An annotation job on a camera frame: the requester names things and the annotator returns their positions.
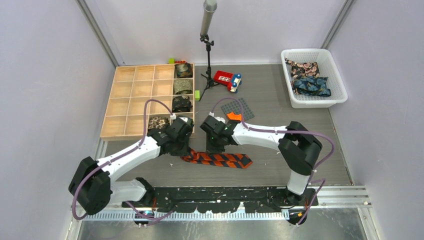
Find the red toy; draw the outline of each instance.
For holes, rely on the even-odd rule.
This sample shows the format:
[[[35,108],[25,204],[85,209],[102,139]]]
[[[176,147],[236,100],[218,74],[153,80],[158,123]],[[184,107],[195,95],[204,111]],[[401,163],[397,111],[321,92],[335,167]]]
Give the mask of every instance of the red toy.
[[[225,71],[217,71],[213,81],[227,87],[228,91],[237,93],[237,88],[242,84],[242,75],[240,73],[232,74]]]

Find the orange and black striped tie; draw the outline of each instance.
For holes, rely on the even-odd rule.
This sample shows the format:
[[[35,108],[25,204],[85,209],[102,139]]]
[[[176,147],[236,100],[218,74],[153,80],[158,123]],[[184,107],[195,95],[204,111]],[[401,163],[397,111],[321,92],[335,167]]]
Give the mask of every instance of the orange and black striped tie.
[[[240,153],[207,153],[190,149],[190,155],[182,156],[182,160],[192,164],[204,164],[218,167],[246,169],[253,162],[249,156]]]

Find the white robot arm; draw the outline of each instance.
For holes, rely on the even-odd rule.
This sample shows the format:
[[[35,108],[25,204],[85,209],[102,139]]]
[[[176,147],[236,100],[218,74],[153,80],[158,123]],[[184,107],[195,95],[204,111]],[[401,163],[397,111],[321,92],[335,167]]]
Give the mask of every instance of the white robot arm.
[[[155,193],[146,180],[137,178],[122,182],[117,179],[136,166],[163,154],[187,156],[193,126],[190,118],[178,117],[164,132],[158,129],[150,131],[142,144],[136,142],[98,161],[91,157],[83,159],[69,185],[69,191],[75,195],[78,185],[93,169],[111,162],[94,174],[77,196],[77,201],[87,214],[96,214],[110,203],[134,201],[148,204]],[[209,115],[200,128],[206,132],[206,150],[209,153],[224,152],[227,145],[256,145],[280,151],[291,169],[286,199],[293,205],[299,203],[322,149],[321,143],[314,136],[279,132],[307,131],[300,123],[291,122],[288,126],[276,127],[256,126],[234,120],[225,123],[223,118]]]
[[[221,153],[226,145],[256,145],[280,151],[291,169],[286,189],[295,199],[304,193],[323,147],[312,135],[281,133],[307,131],[295,121],[289,126],[259,126],[235,120],[225,123],[223,118],[211,114],[200,128],[206,132],[206,150],[210,153]]]

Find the microphone stand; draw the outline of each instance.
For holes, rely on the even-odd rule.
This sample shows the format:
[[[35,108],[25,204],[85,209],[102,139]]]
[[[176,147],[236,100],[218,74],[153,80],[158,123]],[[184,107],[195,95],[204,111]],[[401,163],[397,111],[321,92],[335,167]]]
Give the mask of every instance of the microphone stand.
[[[203,94],[205,94],[205,91],[213,88],[217,85],[219,85],[219,83],[214,82],[214,79],[211,77],[211,73],[212,73],[212,69],[211,69],[211,46],[214,45],[214,41],[209,41],[209,36],[206,34],[205,36],[200,36],[200,41],[204,42],[206,44],[206,51],[207,51],[207,70],[206,70],[206,75],[200,74],[202,77],[206,78],[207,82],[206,82],[206,87],[204,88],[199,102],[202,100]]]

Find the blue patterned cloth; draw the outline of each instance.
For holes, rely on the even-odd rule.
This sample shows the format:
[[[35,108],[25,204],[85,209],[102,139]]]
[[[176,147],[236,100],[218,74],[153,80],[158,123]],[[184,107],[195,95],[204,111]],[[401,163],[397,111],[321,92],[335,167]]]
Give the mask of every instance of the blue patterned cloth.
[[[295,94],[307,96],[330,97],[331,90],[327,88],[328,77],[304,76],[292,82]]]

